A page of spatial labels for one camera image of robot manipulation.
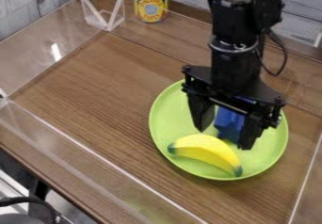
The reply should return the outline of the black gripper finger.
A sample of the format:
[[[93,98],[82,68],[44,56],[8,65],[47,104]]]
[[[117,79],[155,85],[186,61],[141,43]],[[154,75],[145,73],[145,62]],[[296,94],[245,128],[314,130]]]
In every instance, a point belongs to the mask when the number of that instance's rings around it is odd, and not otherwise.
[[[215,106],[202,95],[189,93],[187,102],[195,128],[203,132],[215,119]]]
[[[266,112],[261,109],[254,110],[245,119],[242,132],[238,140],[238,147],[248,151],[253,148],[257,138],[269,128]]]

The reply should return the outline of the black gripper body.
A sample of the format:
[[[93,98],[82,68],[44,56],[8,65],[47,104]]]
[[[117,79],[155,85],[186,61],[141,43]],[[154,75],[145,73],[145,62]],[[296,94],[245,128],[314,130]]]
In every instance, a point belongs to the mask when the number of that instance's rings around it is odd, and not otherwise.
[[[214,106],[248,116],[254,110],[266,112],[269,127],[280,124],[286,100],[261,79],[264,60],[257,45],[210,44],[211,65],[183,66],[183,92],[202,95]]]

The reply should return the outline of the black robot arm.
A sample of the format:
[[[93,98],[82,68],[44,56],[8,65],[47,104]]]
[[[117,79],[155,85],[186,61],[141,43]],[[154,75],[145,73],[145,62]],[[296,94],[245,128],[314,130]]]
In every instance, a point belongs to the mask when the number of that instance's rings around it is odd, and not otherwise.
[[[183,92],[195,128],[249,150],[282,119],[284,95],[261,77],[265,38],[282,20],[282,0],[207,0],[213,15],[211,65],[183,67]]]

